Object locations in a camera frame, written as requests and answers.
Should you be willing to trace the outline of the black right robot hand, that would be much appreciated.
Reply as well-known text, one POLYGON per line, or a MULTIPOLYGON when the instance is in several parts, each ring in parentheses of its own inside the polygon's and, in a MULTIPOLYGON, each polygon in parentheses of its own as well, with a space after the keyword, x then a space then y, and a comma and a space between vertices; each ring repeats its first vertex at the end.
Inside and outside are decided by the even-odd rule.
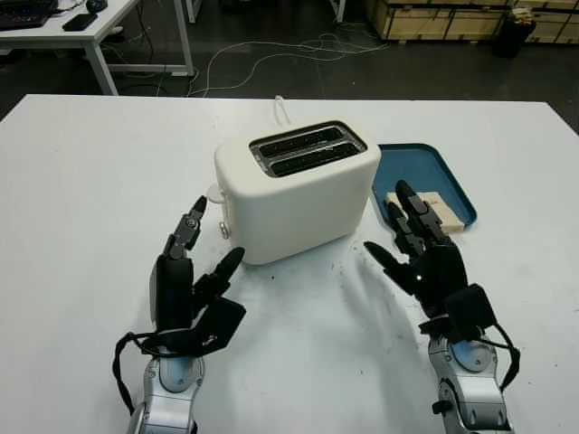
POLYGON ((427 317, 445 313, 443 300, 468 286, 460 251, 442 229, 436 211, 404 180, 395 185, 397 203, 387 204, 394 243, 408 256, 398 261, 372 241, 364 246, 383 272, 406 294, 417 299, 427 317))

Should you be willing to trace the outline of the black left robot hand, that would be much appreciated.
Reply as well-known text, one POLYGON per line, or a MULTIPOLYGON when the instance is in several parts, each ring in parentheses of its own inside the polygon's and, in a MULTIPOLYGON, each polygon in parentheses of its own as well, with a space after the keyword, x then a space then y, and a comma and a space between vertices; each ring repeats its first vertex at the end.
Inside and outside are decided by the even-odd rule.
POLYGON ((205 308, 216 302, 231 286, 231 278, 244 256, 234 248, 215 266, 214 271, 194 280, 194 263, 188 252, 195 246, 206 210, 207 198, 200 196, 184 213, 167 236, 149 280, 151 319, 158 332, 184 329, 205 308))

